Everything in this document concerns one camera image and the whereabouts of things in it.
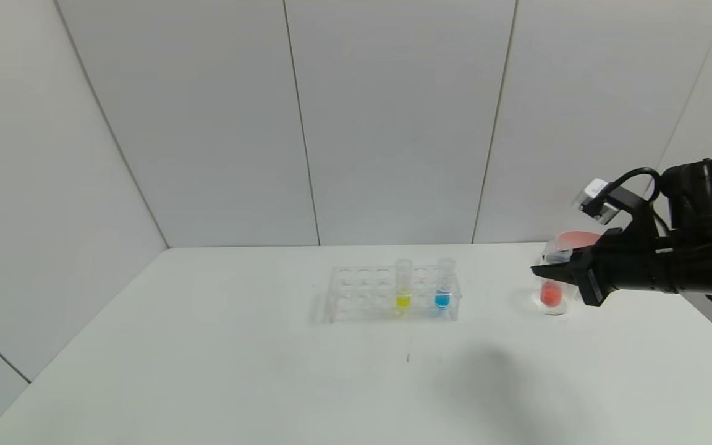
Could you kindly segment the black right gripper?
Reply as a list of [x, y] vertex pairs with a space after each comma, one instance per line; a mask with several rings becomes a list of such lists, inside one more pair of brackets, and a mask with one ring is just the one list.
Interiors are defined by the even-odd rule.
[[578, 252], [548, 252], [531, 272], [549, 281], [576, 285], [588, 306], [601, 306], [614, 291], [643, 290], [675, 294], [669, 254], [657, 253], [657, 236], [611, 229]]

